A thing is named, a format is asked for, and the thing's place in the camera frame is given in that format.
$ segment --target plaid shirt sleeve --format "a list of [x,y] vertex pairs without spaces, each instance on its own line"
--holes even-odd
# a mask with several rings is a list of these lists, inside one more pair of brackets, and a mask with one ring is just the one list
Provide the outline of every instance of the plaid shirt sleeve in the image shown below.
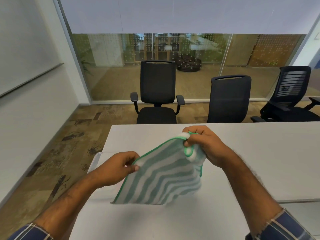
[[[246,240],[253,240],[249,233]],[[266,227],[256,240],[316,240],[286,209],[274,219],[267,222]]]
[[27,224],[13,233],[8,240],[53,240],[54,238],[34,223]]

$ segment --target person's left hand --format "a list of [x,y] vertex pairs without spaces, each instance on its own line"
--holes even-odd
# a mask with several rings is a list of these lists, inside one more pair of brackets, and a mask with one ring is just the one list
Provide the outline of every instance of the person's left hand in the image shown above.
[[128,174],[139,170],[139,166],[132,165],[137,158],[139,155],[136,152],[119,152],[88,173],[87,176],[94,181],[97,188],[114,185]]

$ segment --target white table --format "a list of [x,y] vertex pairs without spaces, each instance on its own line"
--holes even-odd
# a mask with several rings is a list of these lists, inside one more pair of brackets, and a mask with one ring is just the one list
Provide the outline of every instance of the white table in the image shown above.
[[[142,155],[186,126],[189,125],[113,125],[103,152],[134,150]],[[320,198],[318,122],[207,126],[242,156],[276,200]],[[248,232],[226,176],[206,161],[199,192],[166,206],[111,205],[106,200],[89,199],[70,239],[222,240],[244,239]]]

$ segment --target whiteboard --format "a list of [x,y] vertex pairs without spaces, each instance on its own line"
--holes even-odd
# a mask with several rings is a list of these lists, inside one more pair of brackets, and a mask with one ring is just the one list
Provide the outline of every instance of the whiteboard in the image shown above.
[[320,0],[61,0],[74,34],[307,34]]
[[0,0],[0,96],[58,65],[34,0]]

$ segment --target floor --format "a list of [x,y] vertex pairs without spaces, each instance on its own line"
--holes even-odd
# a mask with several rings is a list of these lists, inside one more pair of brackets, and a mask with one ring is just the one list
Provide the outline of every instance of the floor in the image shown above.
[[[250,102],[243,122],[258,116],[265,102]],[[298,106],[304,107],[303,101]],[[148,106],[140,104],[139,108]],[[176,108],[176,104],[167,107]],[[205,123],[208,103],[181,107],[178,123]],[[312,109],[320,115],[320,106]],[[101,152],[111,125],[135,124],[133,104],[79,107],[65,123],[47,150],[0,209],[0,239],[7,239],[19,227],[31,222],[75,181],[84,176],[96,153]]]
[[[93,67],[88,66],[86,83],[95,101],[130,100],[131,92],[140,94],[140,66]],[[204,64],[198,72],[176,71],[176,95],[185,99],[210,98],[210,79],[218,76],[220,64]],[[279,68],[225,66],[222,75],[246,74],[251,76],[251,98],[265,98],[274,85]],[[306,96],[320,96],[320,92],[309,87]]]

